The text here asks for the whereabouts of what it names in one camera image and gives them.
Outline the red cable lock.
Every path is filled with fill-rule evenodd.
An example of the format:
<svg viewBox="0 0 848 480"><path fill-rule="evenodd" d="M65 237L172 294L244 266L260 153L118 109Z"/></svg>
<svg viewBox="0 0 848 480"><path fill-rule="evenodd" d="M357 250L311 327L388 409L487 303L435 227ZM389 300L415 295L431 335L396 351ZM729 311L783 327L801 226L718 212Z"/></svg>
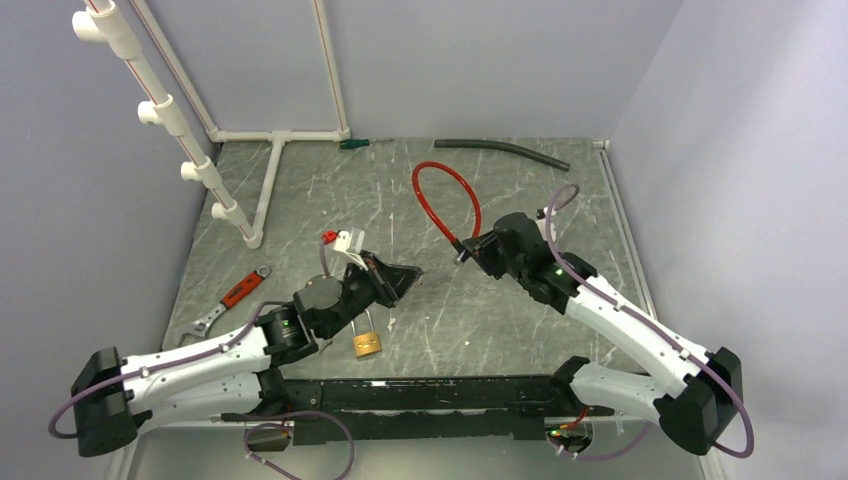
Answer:
<svg viewBox="0 0 848 480"><path fill-rule="evenodd" d="M415 199L454 252L455 263L471 259L464 240L482 233L482 203L472 183L451 166L424 161L411 172Z"/></svg>

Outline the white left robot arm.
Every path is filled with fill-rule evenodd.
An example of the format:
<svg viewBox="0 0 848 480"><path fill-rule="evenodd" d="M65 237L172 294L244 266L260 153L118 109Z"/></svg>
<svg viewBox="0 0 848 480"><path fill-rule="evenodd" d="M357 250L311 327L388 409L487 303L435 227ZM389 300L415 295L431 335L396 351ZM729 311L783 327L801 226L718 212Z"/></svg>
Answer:
<svg viewBox="0 0 848 480"><path fill-rule="evenodd" d="M315 276L285 302L266 301L229 333L156 354L93 353L73 382L71 439L83 458L116 451L172 422L217 414L272 420L290 405L280 367L319 350L374 304L396 306L422 276L364 251L341 278Z"/></svg>

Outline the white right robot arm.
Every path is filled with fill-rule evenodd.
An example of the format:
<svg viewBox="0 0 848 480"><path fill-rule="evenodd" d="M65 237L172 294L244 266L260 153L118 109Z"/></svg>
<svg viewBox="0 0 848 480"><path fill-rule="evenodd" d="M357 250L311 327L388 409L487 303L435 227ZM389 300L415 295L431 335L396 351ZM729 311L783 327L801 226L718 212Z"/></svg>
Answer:
<svg viewBox="0 0 848 480"><path fill-rule="evenodd" d="M524 213L500 218L493 229L452 243L488 276L512 278L533 300L592 328L641 368L612 370L573 356L550 377L557 411L609 408L658 426L678 447L703 456L744 405L739 357L689 341L627 300L598 270L572 252L555 250L553 228Z"/></svg>

